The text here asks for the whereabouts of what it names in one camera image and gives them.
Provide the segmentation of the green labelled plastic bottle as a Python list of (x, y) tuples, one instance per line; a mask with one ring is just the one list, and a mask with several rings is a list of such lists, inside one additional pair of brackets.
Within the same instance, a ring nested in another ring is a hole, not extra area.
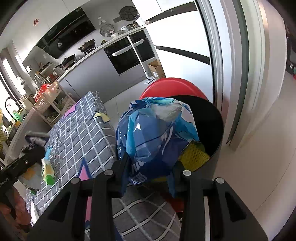
[(44, 182), (47, 185), (54, 185), (55, 184), (55, 179), (54, 179), (54, 170), (50, 164), (50, 162), (48, 160), (46, 160), (45, 158), (42, 159), (42, 178), (44, 180)]

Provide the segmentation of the blue plastic bag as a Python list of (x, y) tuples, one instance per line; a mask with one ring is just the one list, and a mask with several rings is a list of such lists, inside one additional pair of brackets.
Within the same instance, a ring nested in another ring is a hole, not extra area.
[(174, 98), (134, 100), (116, 129), (118, 159), (130, 159), (127, 185), (168, 176), (181, 152), (198, 141), (195, 126), (179, 120), (186, 105)]

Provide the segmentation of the black kitchen faucet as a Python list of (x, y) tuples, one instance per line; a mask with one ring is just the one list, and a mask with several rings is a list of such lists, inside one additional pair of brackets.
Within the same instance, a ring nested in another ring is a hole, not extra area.
[(15, 115), (15, 113), (17, 113), (21, 107), (18, 104), (17, 100), (15, 100), (12, 97), (7, 97), (5, 100), (5, 109), (8, 112), (8, 114), (12, 117), (12, 119), (17, 122), (18, 121), (18, 117)]

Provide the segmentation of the black trash bin red lid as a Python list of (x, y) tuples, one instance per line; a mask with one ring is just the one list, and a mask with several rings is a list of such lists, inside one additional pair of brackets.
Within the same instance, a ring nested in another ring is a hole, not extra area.
[(181, 152), (179, 161), (185, 169), (197, 172), (201, 178), (211, 179), (220, 154), (224, 123), (221, 113), (208, 101), (205, 94), (193, 83), (182, 78), (161, 78), (148, 86), (141, 94), (144, 98), (174, 98), (183, 102), (179, 120), (195, 126), (198, 141), (191, 141)]

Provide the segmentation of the white tissue paper sheet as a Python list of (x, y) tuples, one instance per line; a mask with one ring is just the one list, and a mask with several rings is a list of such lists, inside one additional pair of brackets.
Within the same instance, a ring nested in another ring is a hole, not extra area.
[(42, 168), (40, 165), (30, 167), (18, 180), (29, 190), (39, 191), (42, 184)]

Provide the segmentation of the grey checked tablecloth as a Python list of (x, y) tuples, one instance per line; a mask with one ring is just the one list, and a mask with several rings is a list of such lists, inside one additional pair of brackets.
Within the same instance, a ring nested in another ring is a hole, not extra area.
[[(50, 130), (46, 157), (54, 169), (54, 185), (26, 193), (30, 214), (41, 215), (62, 188), (74, 177), (95, 178), (116, 160), (113, 126), (99, 116), (106, 108), (98, 92), (88, 92)], [(128, 186), (121, 199), (112, 199), (118, 240), (178, 240), (181, 224), (177, 214), (146, 186)]]

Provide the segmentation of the beige plastic storage rack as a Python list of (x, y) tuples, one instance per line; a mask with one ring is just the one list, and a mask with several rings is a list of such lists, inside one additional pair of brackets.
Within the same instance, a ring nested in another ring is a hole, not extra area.
[(53, 127), (74, 106), (74, 99), (55, 80), (33, 105), (33, 110)]

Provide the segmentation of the red plastic basket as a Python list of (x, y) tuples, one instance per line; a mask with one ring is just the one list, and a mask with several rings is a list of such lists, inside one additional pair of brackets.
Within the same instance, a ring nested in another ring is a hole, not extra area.
[(43, 84), (37, 93), (34, 95), (34, 100), (37, 101), (41, 95), (51, 86), (51, 84)]

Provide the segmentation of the black wok on stove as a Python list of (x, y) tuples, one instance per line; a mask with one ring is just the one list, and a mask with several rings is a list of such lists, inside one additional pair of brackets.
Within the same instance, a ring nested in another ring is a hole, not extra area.
[(61, 68), (62, 70), (66, 71), (68, 68), (70, 68), (72, 65), (74, 65), (76, 62), (75, 59), (75, 54), (65, 58), (61, 64), (57, 65), (54, 67), (54, 69), (56, 68)]

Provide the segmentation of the black range hood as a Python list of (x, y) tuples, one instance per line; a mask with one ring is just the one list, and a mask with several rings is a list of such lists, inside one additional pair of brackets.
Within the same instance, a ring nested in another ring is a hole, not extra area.
[(95, 27), (81, 7), (62, 18), (37, 42), (36, 46), (58, 59)]

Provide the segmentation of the black built-in oven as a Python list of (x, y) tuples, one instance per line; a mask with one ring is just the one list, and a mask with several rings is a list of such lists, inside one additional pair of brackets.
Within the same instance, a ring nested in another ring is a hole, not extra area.
[[(131, 34), (129, 37), (142, 62), (155, 57), (144, 30)], [(118, 74), (122, 74), (130, 68), (140, 64), (128, 37), (114, 42), (110, 46), (106, 47), (104, 52)]]

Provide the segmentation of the cardboard box on floor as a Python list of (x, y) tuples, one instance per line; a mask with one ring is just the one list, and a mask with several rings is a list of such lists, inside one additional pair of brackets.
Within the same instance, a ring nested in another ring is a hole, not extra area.
[(148, 68), (150, 69), (154, 78), (161, 79), (166, 77), (161, 62), (159, 60), (155, 60), (149, 63)]

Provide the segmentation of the white refrigerator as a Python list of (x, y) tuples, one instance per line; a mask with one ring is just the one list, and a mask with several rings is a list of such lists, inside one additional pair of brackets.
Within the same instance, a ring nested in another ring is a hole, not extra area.
[(188, 80), (213, 101), (207, 31), (195, 1), (133, 1), (166, 77)]

